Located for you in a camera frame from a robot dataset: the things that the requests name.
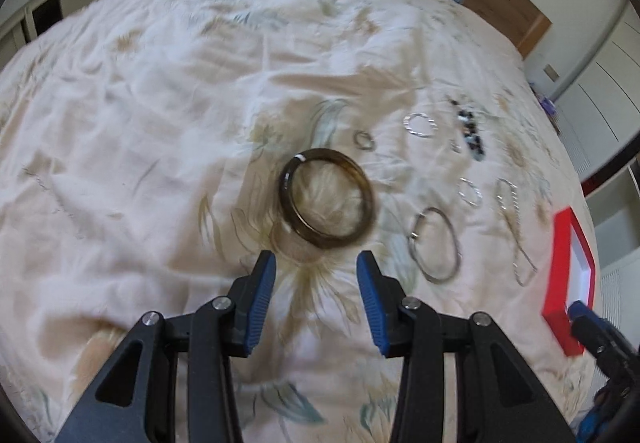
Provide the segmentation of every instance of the floral bedspread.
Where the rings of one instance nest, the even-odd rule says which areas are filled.
[[[478,117],[481,162],[451,99]],[[412,112],[434,120],[431,138],[405,130]],[[357,148],[357,130],[374,150]],[[347,154],[373,186],[375,223],[357,245],[311,246],[280,214],[276,178],[311,147]],[[339,176],[305,172],[296,191],[332,231],[357,213]],[[460,178],[480,206],[460,197],[473,197]],[[498,178],[518,187],[517,243]],[[442,285],[408,252],[426,206],[447,214],[462,247],[460,273]],[[578,178],[522,60],[451,0],[100,0],[0,75],[0,380],[50,440],[145,311],[194,311],[268,248],[278,277],[262,340],[233,362],[246,440],[386,442],[401,362],[379,356],[358,293],[355,258],[372,249],[437,311],[489,312],[570,419],[593,363],[564,357],[540,316],[553,216],[566,206],[595,250]],[[420,253],[447,271],[450,233],[426,228]],[[449,380],[447,442],[453,399]],[[184,440],[183,413],[178,426]]]

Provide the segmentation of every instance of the silver bangle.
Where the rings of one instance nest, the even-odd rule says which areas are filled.
[[[466,197],[466,194],[462,192],[460,188],[462,183],[466,183],[467,185],[469,185],[469,187],[471,187],[471,189],[475,192],[476,199],[474,201],[471,201],[468,197]],[[458,181],[458,195],[462,198],[462,200],[465,203],[468,203],[473,208],[478,208],[482,204],[482,194],[480,193],[480,189],[472,181],[469,181],[467,178],[460,178],[460,180]]]
[[[417,249],[417,241],[418,238],[420,238],[420,229],[422,228],[424,221],[427,217],[427,214],[430,213],[434,213],[437,214],[438,216],[440,216],[446,226],[447,229],[449,229],[449,232],[451,233],[451,237],[453,239],[453,245],[454,245],[454,249],[456,251],[456,262],[453,265],[453,269],[451,270],[450,274],[447,277],[434,277],[433,275],[431,275],[425,268],[424,262],[422,261],[422,258],[420,257],[420,255],[418,254],[418,249]],[[447,217],[447,214],[445,214],[442,210],[440,210],[439,208],[436,207],[427,207],[425,208],[422,212],[416,214],[415,216],[415,221],[414,221],[414,227],[412,229],[412,232],[409,234],[409,237],[407,239],[407,243],[409,246],[409,255],[411,255],[411,258],[415,261],[415,263],[418,265],[418,267],[420,268],[420,271],[424,274],[425,278],[429,281],[429,282],[433,282],[434,284],[443,284],[451,279],[453,279],[458,272],[460,271],[460,266],[462,265],[462,251],[460,250],[460,243],[458,242],[458,237],[456,236],[456,232],[453,229],[453,225],[451,224],[451,221],[449,221],[449,218]]]
[[[432,133],[430,134],[419,133],[418,131],[414,130],[414,128],[411,127],[412,119],[418,118],[418,117],[425,118],[427,122],[429,122],[431,131],[433,131]],[[431,138],[433,137],[433,134],[438,130],[438,125],[436,124],[435,120],[432,120],[431,118],[429,118],[429,115],[427,115],[426,113],[409,113],[402,119],[402,124],[404,125],[404,128],[407,131],[409,131],[409,134],[413,134],[414,136],[418,136],[419,138]]]

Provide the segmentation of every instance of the blue gripper pad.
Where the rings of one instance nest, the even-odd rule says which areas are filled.
[[[583,302],[580,300],[575,301],[569,309],[567,310],[567,315],[569,317],[569,321],[573,322],[575,319],[581,316],[586,316],[590,318],[595,325],[602,327],[603,329],[607,328],[607,323],[600,317],[598,317],[593,310],[588,308]]]
[[[376,344],[382,356],[389,354],[389,337],[386,326],[386,314],[376,288],[376,277],[380,274],[377,267],[372,267],[370,252],[362,251],[356,260],[356,277],[360,295],[364,302],[364,311],[367,314],[369,330],[373,343]]]
[[[262,274],[255,290],[254,301],[247,314],[246,332],[244,334],[244,349],[247,354],[251,354],[260,341],[264,319],[267,317],[271,293],[273,292],[273,284],[276,280],[276,256],[270,251],[264,251],[258,258],[254,271],[260,270]]]

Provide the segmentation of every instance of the red box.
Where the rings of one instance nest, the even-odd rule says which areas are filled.
[[[596,264],[574,211],[567,208],[554,219],[554,251],[542,316],[568,357],[584,352],[571,336],[566,311],[576,300],[593,308]]]

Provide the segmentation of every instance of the small silver ring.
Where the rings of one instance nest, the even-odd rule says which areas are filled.
[[[420,229],[422,228],[422,225],[424,223],[425,218],[427,217],[427,214],[430,214],[430,213],[437,214],[438,216],[440,216],[443,219],[443,221],[444,221],[445,225],[447,226],[447,229],[449,229],[449,232],[451,233],[451,237],[453,239],[453,245],[454,245],[454,249],[456,251],[456,262],[453,265],[453,269],[451,270],[451,273],[449,275],[447,275],[446,277],[434,277],[433,275],[431,275],[425,269],[424,263],[422,262],[422,258],[418,254],[418,249],[417,249],[416,243],[418,242],[418,239],[420,238]],[[409,234],[409,237],[407,238],[407,243],[408,243],[408,246],[409,246],[409,255],[411,255],[411,258],[415,261],[415,264],[418,265],[418,267],[420,268],[420,271],[424,274],[425,278],[429,282],[433,282],[434,284],[443,284],[443,283],[453,279],[458,274],[458,272],[460,271],[460,266],[462,265],[462,251],[460,249],[460,243],[458,242],[458,238],[456,237],[456,231],[453,229],[453,225],[451,224],[451,221],[449,221],[449,218],[447,217],[447,214],[445,214],[439,208],[427,207],[422,212],[416,214],[415,221],[414,221],[414,227],[412,229],[412,232]]]
[[[367,131],[355,131],[353,133],[353,143],[360,150],[376,150],[376,141]]]
[[[438,130],[438,125],[436,124],[435,120],[432,120],[431,118],[429,118],[429,116],[426,113],[409,113],[408,115],[406,115],[402,119],[402,124],[404,125],[404,128],[407,131],[409,131],[409,134],[413,134],[414,136],[418,136],[419,138],[433,137],[433,133],[430,133],[430,134],[419,133],[418,131],[415,131],[414,128],[411,127],[412,119],[417,117],[425,118],[427,122],[429,122],[429,125],[431,126],[431,131],[433,131],[433,133],[435,133]]]
[[[473,192],[476,194],[476,199],[474,201],[471,201],[468,197],[466,197],[466,194],[462,192],[460,188],[460,185],[462,183],[466,183],[467,185],[469,185],[469,187],[471,187],[471,190],[473,190]],[[473,208],[478,208],[482,204],[482,194],[480,193],[480,189],[467,178],[460,178],[460,180],[458,181],[458,195],[465,203],[471,205]]]

